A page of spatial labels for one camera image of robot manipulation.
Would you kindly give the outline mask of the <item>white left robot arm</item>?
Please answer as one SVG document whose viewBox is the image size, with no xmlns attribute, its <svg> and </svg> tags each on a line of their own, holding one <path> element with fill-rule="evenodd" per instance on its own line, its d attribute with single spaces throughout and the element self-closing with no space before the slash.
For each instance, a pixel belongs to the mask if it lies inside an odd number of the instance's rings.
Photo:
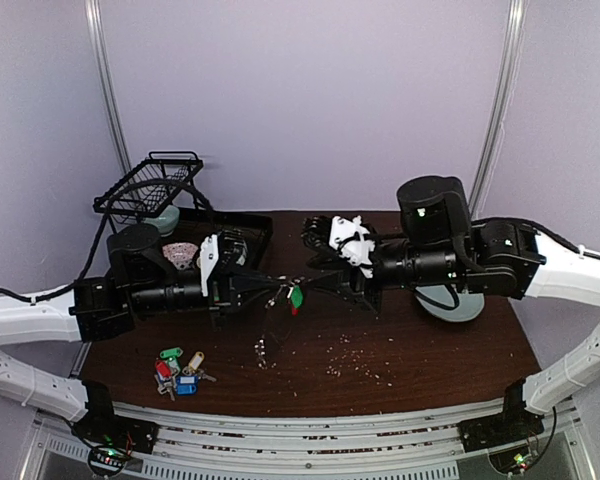
<svg viewBox="0 0 600 480">
<path fill-rule="evenodd" d="M 177 269 L 164 255 L 158 229 L 146 223 L 111 235 L 107 251 L 110 269 L 103 277 L 29 299 L 0 294 L 0 396 L 85 426 L 101 443 L 113 444 L 124 424 L 106 386 L 60 378 L 10 357 L 3 346 L 113 339 L 137 320 L 164 312 L 234 312 L 283 280 L 248 268 L 247 248 L 234 231 L 207 237 L 196 269 Z"/>
</svg>

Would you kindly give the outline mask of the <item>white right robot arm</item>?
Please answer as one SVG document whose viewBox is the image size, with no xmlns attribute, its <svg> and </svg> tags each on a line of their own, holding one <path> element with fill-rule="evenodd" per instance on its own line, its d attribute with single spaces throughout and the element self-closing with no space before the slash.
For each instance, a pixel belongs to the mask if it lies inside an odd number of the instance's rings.
<svg viewBox="0 0 600 480">
<path fill-rule="evenodd" d="M 399 234 L 379 234 L 361 217 L 315 216 L 301 238 L 325 271 L 317 290 L 373 310 L 382 293 L 399 287 L 441 310 L 463 294 L 521 300 L 557 298 L 600 308 L 600 253 L 576 246 L 525 219 L 473 220 L 462 182 L 453 176 L 418 177 L 401 185 Z M 499 440 L 515 440 L 557 403 L 600 377 L 600 323 L 577 347 L 541 372 L 508 387 L 493 419 Z"/>
</svg>

